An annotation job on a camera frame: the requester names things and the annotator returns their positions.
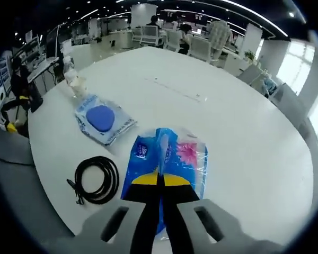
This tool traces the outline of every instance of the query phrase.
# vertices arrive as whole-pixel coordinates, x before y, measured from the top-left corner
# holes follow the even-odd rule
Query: blue packaging
[[[133,144],[121,193],[123,198],[137,177],[158,171],[185,178],[203,198],[208,152],[204,143],[185,129],[159,128],[137,137]],[[157,234],[165,228],[162,202]]]

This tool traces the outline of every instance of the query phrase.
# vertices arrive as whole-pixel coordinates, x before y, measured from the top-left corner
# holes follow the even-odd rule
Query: desk
[[[58,60],[59,60],[58,57],[51,57],[39,63],[37,68],[33,70],[32,73],[27,77],[28,83],[29,84],[32,83],[37,77],[42,75],[43,85],[45,87],[45,91],[47,92],[47,86],[46,86],[45,77],[43,76],[43,74],[45,73],[46,70],[48,70],[51,66],[53,66]]]
[[[122,49],[130,49],[133,47],[132,30],[114,31],[114,32],[110,32],[109,34],[110,35],[115,34],[117,36],[115,40],[120,40],[120,47]]]
[[[65,82],[29,113],[33,159],[45,192],[63,222],[78,234],[100,205],[77,205],[66,179],[78,164],[107,156],[120,172],[120,198],[130,150],[149,128],[183,126],[208,148],[204,198],[238,218],[256,239],[288,243],[312,203],[310,151],[298,131],[270,101],[227,72],[197,59],[144,47],[96,62],[79,72],[89,92],[113,100],[138,121],[108,149],[79,130]],[[101,171],[84,175],[93,191]]]

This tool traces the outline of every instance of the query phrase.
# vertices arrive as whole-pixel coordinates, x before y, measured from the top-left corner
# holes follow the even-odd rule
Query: yellow object
[[[144,184],[144,185],[156,185],[157,184],[158,172],[157,170],[137,177],[132,181],[132,184]]]
[[[7,128],[7,131],[9,133],[17,132],[17,130],[16,130],[15,126],[13,125],[13,123],[9,123],[6,128]]]
[[[189,185],[189,181],[181,176],[175,176],[171,174],[164,174],[165,186],[180,186]]]
[[[25,97],[25,96],[20,95],[20,96],[19,96],[19,99],[28,99],[28,98]]]

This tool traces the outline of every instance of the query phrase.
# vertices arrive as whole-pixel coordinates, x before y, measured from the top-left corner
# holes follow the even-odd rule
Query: pink flower print
[[[185,162],[186,165],[192,165],[197,168],[197,144],[196,143],[177,143],[176,155],[180,156],[180,161]]]

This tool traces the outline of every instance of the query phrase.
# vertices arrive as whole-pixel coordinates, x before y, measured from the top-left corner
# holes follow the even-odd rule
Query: blue sponge
[[[114,112],[106,106],[93,107],[86,113],[88,122],[98,131],[109,131],[114,123]]]

